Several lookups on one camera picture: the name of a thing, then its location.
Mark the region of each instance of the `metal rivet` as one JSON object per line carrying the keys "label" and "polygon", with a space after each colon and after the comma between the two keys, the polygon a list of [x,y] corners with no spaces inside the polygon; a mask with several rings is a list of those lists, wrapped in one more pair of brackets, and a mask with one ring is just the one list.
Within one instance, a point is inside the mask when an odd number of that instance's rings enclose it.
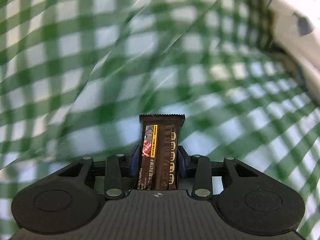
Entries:
{"label": "metal rivet", "polygon": [[206,188],[199,188],[195,191],[195,194],[198,197],[207,197],[210,195],[210,190],[207,190]]}
{"label": "metal rivet", "polygon": [[111,188],[107,190],[106,194],[110,197],[118,197],[122,194],[122,190],[119,188]]}

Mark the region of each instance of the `ribbed gray surface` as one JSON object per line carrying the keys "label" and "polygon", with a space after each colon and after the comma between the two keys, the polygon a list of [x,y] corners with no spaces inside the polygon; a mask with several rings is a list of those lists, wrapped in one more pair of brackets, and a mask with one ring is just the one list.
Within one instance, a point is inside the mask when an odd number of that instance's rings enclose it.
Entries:
{"label": "ribbed gray surface", "polygon": [[301,240],[295,232],[253,236],[226,224],[210,203],[191,199],[186,191],[133,190],[119,201],[109,201],[88,225],[73,232],[42,236],[21,229],[12,240]]}

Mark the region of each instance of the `checkered tablecloth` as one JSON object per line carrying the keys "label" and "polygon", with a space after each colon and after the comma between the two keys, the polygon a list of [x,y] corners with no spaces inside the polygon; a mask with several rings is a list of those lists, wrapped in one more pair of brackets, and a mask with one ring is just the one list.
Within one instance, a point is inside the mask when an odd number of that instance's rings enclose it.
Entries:
{"label": "checkered tablecloth", "polygon": [[273,55],[260,0],[0,0],[0,239],[12,198],[83,155],[129,154],[139,114],[185,114],[189,154],[297,190],[320,235],[320,109]]}

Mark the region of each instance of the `green and white checkered cloth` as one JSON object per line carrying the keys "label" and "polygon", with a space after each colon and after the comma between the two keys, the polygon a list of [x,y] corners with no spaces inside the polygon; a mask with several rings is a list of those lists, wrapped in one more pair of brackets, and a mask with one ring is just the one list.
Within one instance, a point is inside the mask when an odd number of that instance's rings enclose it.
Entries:
{"label": "green and white checkered cloth", "polygon": [[0,239],[17,192],[83,155],[129,154],[139,114],[185,114],[189,154],[297,190],[320,236],[320,109],[265,52],[260,0],[0,0]]}

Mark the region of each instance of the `black snack wrapper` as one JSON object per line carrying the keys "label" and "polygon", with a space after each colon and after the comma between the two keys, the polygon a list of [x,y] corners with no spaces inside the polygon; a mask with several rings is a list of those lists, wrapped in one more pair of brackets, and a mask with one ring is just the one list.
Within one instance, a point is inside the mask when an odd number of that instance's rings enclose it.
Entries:
{"label": "black snack wrapper", "polygon": [[137,189],[177,189],[178,137],[185,115],[140,115],[140,121],[142,136]]}

